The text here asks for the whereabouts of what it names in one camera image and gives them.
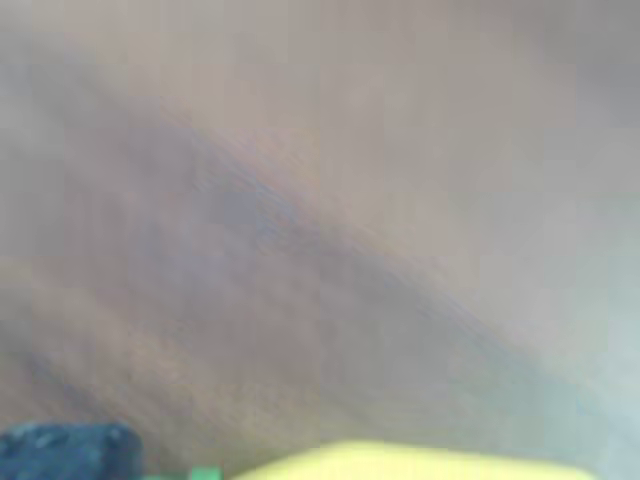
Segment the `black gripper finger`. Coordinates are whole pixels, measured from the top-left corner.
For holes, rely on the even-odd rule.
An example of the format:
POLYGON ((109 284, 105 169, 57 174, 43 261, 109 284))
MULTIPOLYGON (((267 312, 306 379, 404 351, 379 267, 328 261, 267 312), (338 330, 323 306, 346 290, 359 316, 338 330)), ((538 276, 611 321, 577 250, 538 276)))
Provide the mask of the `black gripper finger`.
POLYGON ((117 423, 22 424, 1 433, 1 477, 15 480, 141 479, 139 435, 117 423))

